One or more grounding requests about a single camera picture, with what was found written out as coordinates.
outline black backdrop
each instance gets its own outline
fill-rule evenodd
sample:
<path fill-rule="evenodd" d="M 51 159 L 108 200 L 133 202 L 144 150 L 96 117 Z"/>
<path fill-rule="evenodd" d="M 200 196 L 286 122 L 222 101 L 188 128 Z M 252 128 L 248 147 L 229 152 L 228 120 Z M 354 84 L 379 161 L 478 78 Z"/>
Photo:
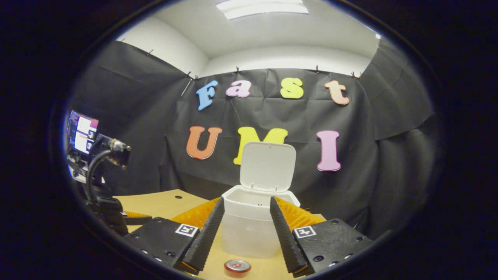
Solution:
<path fill-rule="evenodd" d="M 280 81 L 303 81 L 300 99 L 284 99 Z M 196 91 L 217 80 L 213 103 L 198 111 Z M 225 94 L 236 80 L 251 81 L 246 98 Z M 323 85 L 346 86 L 346 106 Z M 131 45 L 112 42 L 75 84 L 72 108 L 99 119 L 101 133 L 132 147 L 126 172 L 107 164 L 115 195 L 182 189 L 206 199 L 239 184 L 233 163 L 240 127 L 260 139 L 272 128 L 288 131 L 284 143 L 297 151 L 290 190 L 301 207 L 327 219 L 341 218 L 372 238 L 401 226 L 427 195 L 437 151 L 437 120 L 428 89 L 414 65 L 382 39 L 361 78 L 302 69 L 259 69 L 190 82 L 184 73 Z M 204 160 L 186 152 L 191 126 L 221 127 L 213 154 Z M 316 133 L 335 130 L 341 169 L 319 171 Z M 199 149 L 207 143 L 201 134 Z"/>

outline black cable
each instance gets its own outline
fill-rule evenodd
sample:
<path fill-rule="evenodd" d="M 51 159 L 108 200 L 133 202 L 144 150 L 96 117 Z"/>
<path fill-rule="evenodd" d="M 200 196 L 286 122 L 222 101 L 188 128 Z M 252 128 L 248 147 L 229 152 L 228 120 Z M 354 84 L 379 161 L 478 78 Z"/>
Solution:
<path fill-rule="evenodd" d="M 112 151 L 110 149 L 102 151 L 98 153 L 90 162 L 90 165 L 88 166 L 88 172 L 87 172 L 87 182 L 86 182 L 86 193 L 88 195 L 88 199 L 90 200 L 91 203 L 96 203 L 97 202 L 97 196 L 95 195 L 93 188 L 92 188 L 92 179 L 93 175 L 95 172 L 95 169 L 97 169 L 97 166 L 99 163 L 101 163 L 104 159 L 106 159 L 109 154 L 111 154 Z"/>

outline monitor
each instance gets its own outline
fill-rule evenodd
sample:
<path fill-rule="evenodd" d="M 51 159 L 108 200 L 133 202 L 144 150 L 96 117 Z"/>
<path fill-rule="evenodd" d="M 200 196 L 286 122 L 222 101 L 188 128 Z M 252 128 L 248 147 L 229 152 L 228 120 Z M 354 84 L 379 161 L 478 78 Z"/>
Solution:
<path fill-rule="evenodd" d="M 76 149 L 84 154 L 89 154 L 90 148 L 95 138 L 97 138 L 98 124 L 98 120 L 72 110 L 67 125 L 70 149 Z"/>

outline open lid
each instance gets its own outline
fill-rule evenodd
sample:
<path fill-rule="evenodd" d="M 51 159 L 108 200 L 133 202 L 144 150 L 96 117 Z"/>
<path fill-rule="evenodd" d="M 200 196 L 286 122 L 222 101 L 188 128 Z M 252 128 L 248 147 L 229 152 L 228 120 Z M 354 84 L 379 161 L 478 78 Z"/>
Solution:
<path fill-rule="evenodd" d="M 296 150 L 287 144 L 251 141 L 244 146 L 241 185 L 248 189 L 284 192 L 296 165 Z"/>

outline screw hole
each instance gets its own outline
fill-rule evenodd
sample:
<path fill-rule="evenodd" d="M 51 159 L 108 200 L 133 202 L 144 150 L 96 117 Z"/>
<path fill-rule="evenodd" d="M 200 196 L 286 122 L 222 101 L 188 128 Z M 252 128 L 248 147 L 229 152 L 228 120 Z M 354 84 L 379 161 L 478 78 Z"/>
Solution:
<path fill-rule="evenodd" d="M 316 256 L 313 258 L 313 261 L 314 262 L 321 262 L 321 261 L 323 261 L 323 256 Z"/>

